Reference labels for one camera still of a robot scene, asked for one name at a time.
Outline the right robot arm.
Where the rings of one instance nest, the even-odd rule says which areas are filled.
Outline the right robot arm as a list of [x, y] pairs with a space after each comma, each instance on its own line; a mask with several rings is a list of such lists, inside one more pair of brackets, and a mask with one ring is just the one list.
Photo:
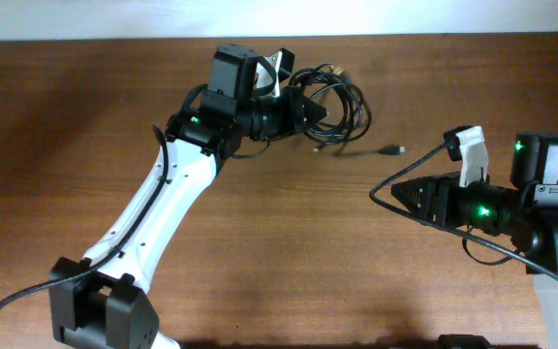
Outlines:
[[548, 335], [558, 348], [558, 135], [520, 133], [515, 138], [510, 188], [490, 183], [485, 137], [479, 126], [444, 134], [460, 171], [396, 183], [392, 196], [436, 227], [464, 226], [506, 235], [514, 255], [526, 259]]

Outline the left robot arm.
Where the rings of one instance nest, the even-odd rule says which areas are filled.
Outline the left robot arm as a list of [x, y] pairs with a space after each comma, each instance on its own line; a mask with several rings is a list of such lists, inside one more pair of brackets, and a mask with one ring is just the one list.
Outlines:
[[243, 139], [271, 143], [304, 132], [326, 109], [283, 86], [294, 54], [269, 56], [235, 44], [214, 53], [210, 78], [193, 88], [167, 125], [153, 129], [160, 150], [143, 184], [83, 258], [60, 258], [50, 277], [53, 337], [73, 348], [176, 348], [160, 332], [148, 298], [152, 279], [189, 208]]

